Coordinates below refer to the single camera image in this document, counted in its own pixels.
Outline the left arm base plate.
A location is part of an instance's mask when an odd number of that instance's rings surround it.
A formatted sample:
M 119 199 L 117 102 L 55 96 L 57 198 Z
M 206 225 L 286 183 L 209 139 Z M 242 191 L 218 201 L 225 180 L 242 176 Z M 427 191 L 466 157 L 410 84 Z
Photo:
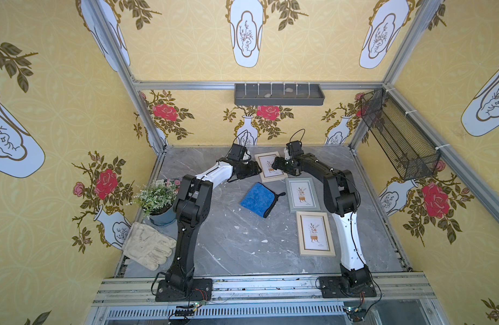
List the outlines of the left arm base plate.
M 165 280 L 158 284 L 155 295 L 156 302 L 177 301 L 210 301 L 212 296 L 213 280 L 211 278 L 196 278 L 185 287 L 173 286 Z

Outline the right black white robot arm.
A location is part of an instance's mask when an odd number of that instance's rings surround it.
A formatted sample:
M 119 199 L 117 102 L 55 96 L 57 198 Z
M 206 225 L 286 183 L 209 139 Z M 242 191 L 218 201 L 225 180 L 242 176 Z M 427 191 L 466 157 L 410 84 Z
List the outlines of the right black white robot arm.
M 360 247 L 356 221 L 360 194 L 352 173 L 326 165 L 313 154 L 300 154 L 289 159 L 279 157 L 272 167 L 291 176 L 300 176 L 305 172 L 323 183 L 324 205 L 337 227 L 343 282 L 352 289 L 372 286 L 371 272 Z

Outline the floral patterned box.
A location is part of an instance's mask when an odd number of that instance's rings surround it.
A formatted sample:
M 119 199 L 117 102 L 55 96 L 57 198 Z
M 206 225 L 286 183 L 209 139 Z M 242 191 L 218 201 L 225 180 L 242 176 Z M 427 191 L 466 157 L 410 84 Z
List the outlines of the floral patterned box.
M 177 178 L 171 178 L 171 179 L 164 179 L 164 180 L 156 180 L 154 184 L 159 187 L 166 187 L 166 188 L 171 188 L 174 191 L 178 191 L 180 188 L 180 184 L 182 182 L 182 179 L 180 177 Z

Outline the beige work glove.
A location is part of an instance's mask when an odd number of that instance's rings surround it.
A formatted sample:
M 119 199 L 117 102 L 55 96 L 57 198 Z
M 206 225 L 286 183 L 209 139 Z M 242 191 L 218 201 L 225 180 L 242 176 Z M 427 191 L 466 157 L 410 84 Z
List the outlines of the beige work glove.
M 175 239 L 144 223 L 134 222 L 123 245 L 123 253 L 146 269 L 155 271 L 172 255 L 176 245 Z

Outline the beige picture frame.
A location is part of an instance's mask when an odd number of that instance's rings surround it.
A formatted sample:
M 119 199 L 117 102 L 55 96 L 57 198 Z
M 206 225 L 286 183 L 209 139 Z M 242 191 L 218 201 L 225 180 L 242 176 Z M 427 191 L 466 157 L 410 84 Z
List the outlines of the beige picture frame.
M 296 218 L 301 255 L 336 256 L 329 219 L 326 213 L 297 211 Z
M 275 162 L 275 158 L 277 157 L 280 157 L 278 152 L 265 152 L 255 155 L 256 162 L 262 170 L 260 173 L 262 183 L 279 181 L 288 178 L 288 175 L 282 170 L 273 169 L 272 164 Z

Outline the grey-green picture frame middle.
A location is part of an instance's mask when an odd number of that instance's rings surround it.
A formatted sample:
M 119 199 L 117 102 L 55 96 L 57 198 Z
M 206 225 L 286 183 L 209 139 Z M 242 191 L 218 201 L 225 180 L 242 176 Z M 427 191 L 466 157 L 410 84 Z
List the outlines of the grey-green picture frame middle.
M 290 177 L 285 180 L 289 209 L 296 211 L 321 211 L 311 177 Z

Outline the grey wall shelf tray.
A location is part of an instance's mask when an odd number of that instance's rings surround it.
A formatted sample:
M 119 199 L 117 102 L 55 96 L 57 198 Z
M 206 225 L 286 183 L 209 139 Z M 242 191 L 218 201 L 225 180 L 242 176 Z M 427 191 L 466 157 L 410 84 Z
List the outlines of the grey wall shelf tray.
M 322 106 L 325 94 L 315 83 L 238 83 L 237 106 Z

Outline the blue microfiber cloth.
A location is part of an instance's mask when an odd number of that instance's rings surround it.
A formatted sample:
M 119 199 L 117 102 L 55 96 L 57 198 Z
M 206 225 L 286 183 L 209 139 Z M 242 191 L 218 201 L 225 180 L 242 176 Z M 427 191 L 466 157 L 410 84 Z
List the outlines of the blue microfiber cloth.
M 266 219 L 274 209 L 279 198 L 285 195 L 285 192 L 277 194 L 264 184 L 258 182 L 246 193 L 240 205 Z

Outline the potted green plant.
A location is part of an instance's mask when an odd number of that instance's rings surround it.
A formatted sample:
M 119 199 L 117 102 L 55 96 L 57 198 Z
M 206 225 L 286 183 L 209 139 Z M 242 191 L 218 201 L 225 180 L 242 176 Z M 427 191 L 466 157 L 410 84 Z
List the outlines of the potted green plant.
M 168 226 L 176 220 L 176 214 L 172 211 L 172 207 L 178 191 L 164 186 L 156 186 L 154 182 L 135 194 L 133 202 L 143 210 L 144 215 L 149 218 L 153 225 Z

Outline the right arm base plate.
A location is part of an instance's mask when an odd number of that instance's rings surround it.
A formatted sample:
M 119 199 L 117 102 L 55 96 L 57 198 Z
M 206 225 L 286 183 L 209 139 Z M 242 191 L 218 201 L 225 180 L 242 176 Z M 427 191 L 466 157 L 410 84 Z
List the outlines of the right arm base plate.
M 321 276 L 316 280 L 316 287 L 325 299 L 358 299 L 378 296 L 371 276 L 365 276 L 361 279 L 351 279 L 345 276 Z

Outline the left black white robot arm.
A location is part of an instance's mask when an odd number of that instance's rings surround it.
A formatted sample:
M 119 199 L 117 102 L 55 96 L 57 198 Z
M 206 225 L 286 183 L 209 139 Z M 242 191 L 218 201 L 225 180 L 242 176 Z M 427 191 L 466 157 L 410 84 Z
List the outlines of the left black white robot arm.
M 212 194 L 224 182 L 244 180 L 258 175 L 261 169 L 250 154 L 241 158 L 226 157 L 197 175 L 185 175 L 173 204 L 178 222 L 178 237 L 172 265 L 165 274 L 165 284 L 183 295 L 190 295 L 195 271 L 195 247 L 202 224 L 207 219 Z

